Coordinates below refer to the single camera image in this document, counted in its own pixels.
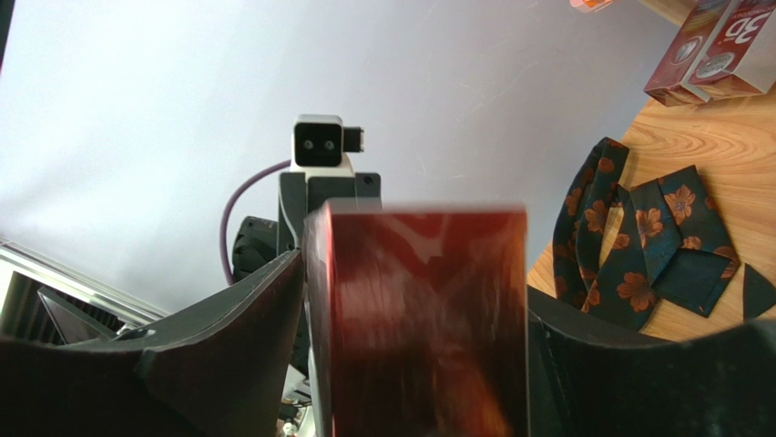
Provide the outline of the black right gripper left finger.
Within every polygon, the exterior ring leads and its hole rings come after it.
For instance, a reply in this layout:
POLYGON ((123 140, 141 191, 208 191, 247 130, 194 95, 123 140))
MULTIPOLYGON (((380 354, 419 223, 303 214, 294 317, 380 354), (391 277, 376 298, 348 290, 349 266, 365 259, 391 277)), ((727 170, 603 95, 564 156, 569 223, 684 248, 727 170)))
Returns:
POLYGON ((4 436, 272 436, 301 312, 297 250, 114 340, 1 341, 4 436))

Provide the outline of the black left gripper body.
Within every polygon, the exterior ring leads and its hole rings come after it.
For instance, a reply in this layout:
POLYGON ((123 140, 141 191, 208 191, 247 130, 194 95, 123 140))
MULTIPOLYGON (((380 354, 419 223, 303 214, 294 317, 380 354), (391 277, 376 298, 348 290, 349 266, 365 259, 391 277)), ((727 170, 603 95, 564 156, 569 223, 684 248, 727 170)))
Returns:
POLYGON ((277 254, 301 246, 306 218, 333 198, 381 203, 382 177, 379 173, 356 173, 352 177, 320 176, 283 172, 279 176, 279 219, 277 254))

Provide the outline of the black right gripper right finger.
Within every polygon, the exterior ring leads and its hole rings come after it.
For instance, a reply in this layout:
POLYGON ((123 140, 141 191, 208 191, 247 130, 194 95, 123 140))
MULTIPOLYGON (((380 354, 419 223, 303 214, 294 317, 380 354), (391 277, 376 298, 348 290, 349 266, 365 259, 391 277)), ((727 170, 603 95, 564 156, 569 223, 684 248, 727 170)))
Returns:
POLYGON ((775 323, 669 341, 529 289, 534 436, 772 436, 775 323))

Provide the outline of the red toothpaste box front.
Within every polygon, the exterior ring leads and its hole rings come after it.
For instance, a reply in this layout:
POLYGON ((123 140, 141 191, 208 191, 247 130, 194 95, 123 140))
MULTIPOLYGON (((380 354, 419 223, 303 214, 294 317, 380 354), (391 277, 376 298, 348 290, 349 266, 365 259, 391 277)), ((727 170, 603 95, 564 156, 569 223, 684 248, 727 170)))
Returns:
POLYGON ((326 202, 302 247, 320 436, 527 436, 527 214, 326 202))

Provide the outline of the red toothpaste box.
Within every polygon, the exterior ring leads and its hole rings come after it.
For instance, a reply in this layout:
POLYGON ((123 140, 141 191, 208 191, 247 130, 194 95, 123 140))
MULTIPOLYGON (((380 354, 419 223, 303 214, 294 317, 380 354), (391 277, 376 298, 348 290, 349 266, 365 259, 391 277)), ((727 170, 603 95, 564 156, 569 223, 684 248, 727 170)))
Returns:
POLYGON ((689 82, 714 100, 768 93, 775 83, 775 3, 738 2, 689 82))
POLYGON ((527 214, 326 202, 302 247, 320 436, 527 436, 527 214))
POLYGON ((701 105, 710 95, 690 78, 711 40, 739 1, 697 1, 660 60, 644 92, 665 107, 701 105))

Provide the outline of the red toothpaste box back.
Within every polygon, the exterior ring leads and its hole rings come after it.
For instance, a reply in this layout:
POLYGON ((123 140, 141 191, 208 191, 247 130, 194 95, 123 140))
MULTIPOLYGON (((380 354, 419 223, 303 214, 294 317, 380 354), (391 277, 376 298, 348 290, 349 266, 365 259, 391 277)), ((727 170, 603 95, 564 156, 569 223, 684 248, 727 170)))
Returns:
POLYGON ((689 82, 714 100, 768 93, 775 83, 775 3, 738 2, 689 82))

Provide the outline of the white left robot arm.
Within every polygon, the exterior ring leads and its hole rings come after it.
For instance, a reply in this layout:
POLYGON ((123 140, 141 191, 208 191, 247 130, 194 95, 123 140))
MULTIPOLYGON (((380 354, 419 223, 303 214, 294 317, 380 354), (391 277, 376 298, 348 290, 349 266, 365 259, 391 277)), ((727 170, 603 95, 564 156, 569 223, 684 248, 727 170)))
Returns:
POLYGON ((326 201, 353 198, 358 203, 379 204, 381 196, 378 173, 311 178, 300 172, 279 174, 278 218, 248 216, 242 221, 231 250, 231 281, 239 282, 281 254, 298 249, 307 217, 326 201))

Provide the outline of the small black triangle piece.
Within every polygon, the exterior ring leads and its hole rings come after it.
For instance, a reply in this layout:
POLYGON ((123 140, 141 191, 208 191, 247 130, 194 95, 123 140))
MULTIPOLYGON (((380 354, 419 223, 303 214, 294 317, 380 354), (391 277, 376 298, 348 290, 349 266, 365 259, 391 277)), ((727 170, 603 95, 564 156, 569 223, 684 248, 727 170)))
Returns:
POLYGON ((755 320, 775 307, 775 285, 750 264, 744 265, 742 313, 745 321, 755 320))

